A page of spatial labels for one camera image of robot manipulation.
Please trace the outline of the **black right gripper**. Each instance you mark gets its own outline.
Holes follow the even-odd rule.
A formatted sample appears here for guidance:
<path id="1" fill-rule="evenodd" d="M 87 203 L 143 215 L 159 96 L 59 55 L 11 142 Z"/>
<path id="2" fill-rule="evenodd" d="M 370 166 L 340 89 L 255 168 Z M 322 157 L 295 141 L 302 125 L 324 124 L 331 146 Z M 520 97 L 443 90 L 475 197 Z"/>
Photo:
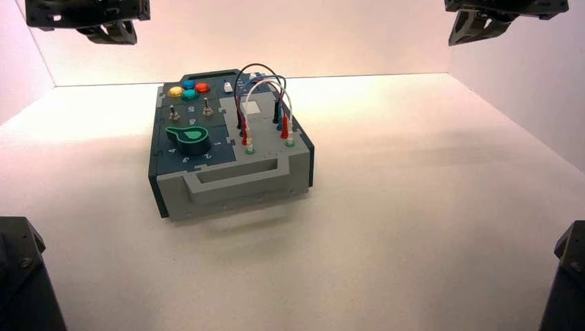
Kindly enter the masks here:
<path id="1" fill-rule="evenodd" d="M 569 10 L 568 1 L 545 0 L 445 0 L 444 5 L 448 12 L 474 10 L 496 17 L 525 16 L 537 17 L 541 20 L 552 19 Z M 510 21 L 477 19 L 477 12 L 458 12 L 448 38 L 448 44 L 456 46 L 495 38 L 505 33 L 510 25 Z"/>

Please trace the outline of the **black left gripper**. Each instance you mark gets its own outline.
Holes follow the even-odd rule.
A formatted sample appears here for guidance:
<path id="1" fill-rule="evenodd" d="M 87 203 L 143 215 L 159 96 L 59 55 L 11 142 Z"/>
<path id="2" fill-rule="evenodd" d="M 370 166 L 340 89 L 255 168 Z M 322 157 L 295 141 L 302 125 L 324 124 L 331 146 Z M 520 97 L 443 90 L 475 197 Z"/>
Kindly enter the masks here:
<path id="1" fill-rule="evenodd" d="M 26 0 L 28 26 L 42 30 L 76 29 L 93 43 L 135 45 L 132 20 L 150 20 L 150 2 L 140 0 Z M 107 23 L 107 32 L 103 24 Z"/>

